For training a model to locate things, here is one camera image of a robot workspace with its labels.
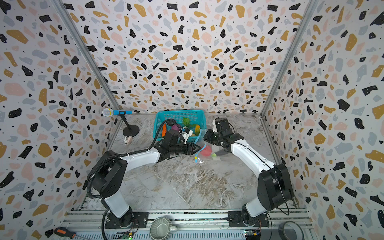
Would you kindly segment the red toy pepper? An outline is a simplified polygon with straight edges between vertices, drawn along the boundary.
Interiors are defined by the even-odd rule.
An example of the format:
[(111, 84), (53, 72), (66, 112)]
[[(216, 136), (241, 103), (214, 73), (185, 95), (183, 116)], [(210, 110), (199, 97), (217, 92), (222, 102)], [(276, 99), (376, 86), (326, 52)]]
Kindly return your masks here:
[(213, 151), (210, 145), (206, 145), (201, 151), (200, 154), (204, 157), (210, 157)]

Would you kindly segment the teal plastic basket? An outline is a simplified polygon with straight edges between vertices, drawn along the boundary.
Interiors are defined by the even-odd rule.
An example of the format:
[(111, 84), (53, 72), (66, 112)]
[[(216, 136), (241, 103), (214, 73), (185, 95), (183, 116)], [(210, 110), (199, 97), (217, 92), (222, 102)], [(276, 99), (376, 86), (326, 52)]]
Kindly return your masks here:
[[(156, 133), (159, 128), (161, 128), (161, 131), (157, 137), (157, 141), (162, 139), (162, 126), (161, 123), (168, 119), (174, 119), (178, 125), (181, 127), (183, 126), (183, 117), (189, 118), (192, 123), (196, 123), (201, 127), (201, 133), (198, 136), (191, 136), (188, 139), (189, 142), (198, 143), (203, 141), (203, 137), (205, 135), (205, 132), (207, 130), (207, 121), (206, 121), (206, 115), (203, 110), (178, 110), (178, 111), (162, 111), (158, 112), (156, 114), (155, 123), (154, 123), (154, 129), (153, 129), (153, 139), (156, 137)], [(195, 134), (195, 128), (189, 128), (193, 131), (193, 134)]]

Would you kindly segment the clear zip top bag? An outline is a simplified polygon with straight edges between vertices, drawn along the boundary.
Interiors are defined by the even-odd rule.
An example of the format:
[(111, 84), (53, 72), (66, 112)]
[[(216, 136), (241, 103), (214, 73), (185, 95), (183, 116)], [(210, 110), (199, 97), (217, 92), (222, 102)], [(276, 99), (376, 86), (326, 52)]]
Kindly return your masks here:
[[(213, 152), (223, 150), (204, 141), (197, 145), (202, 149), (210, 145)], [(231, 155), (217, 161), (200, 151), (194, 155), (194, 184), (188, 191), (194, 208), (237, 209), (256, 198), (258, 178), (242, 160)]]

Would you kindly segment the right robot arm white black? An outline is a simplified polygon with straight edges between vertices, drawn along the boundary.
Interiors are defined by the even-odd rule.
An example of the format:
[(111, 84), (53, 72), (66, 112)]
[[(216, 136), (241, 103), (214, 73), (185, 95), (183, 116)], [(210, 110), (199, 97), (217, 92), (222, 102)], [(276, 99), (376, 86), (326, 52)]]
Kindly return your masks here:
[(242, 206), (241, 216), (247, 225), (253, 225), (261, 215), (287, 205), (294, 198), (290, 173), (285, 164), (275, 164), (259, 154), (245, 138), (236, 133), (226, 118), (213, 120), (204, 141), (222, 147), (226, 153), (238, 157), (258, 178), (257, 196)]

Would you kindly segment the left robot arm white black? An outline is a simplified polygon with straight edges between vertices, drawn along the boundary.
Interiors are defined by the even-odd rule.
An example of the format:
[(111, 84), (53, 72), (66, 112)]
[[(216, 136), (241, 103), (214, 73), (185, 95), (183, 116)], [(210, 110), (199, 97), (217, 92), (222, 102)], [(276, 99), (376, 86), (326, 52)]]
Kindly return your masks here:
[(126, 154), (106, 152), (88, 174), (87, 197), (100, 200), (107, 212), (118, 220), (131, 219), (132, 208), (121, 190), (126, 172), (170, 160), (173, 155), (195, 155), (202, 148), (188, 138), (185, 132), (169, 130), (162, 140), (154, 139), (146, 149)]

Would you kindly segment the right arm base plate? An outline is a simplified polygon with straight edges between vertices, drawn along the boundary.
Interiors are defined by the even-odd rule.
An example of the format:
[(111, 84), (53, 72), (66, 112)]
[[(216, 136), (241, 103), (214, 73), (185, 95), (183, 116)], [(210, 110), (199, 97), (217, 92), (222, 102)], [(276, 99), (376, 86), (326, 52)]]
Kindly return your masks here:
[(269, 227), (270, 222), (267, 214), (251, 217), (245, 211), (229, 211), (226, 218), (230, 228), (259, 228)]

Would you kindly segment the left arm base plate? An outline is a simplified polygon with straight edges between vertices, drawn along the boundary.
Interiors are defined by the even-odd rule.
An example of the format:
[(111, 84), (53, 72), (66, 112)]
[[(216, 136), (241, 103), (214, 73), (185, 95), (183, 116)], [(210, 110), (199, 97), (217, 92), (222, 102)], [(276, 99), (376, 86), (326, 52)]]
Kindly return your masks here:
[(117, 218), (114, 214), (110, 213), (106, 219), (106, 229), (145, 229), (149, 219), (149, 212), (127, 212), (121, 218)]

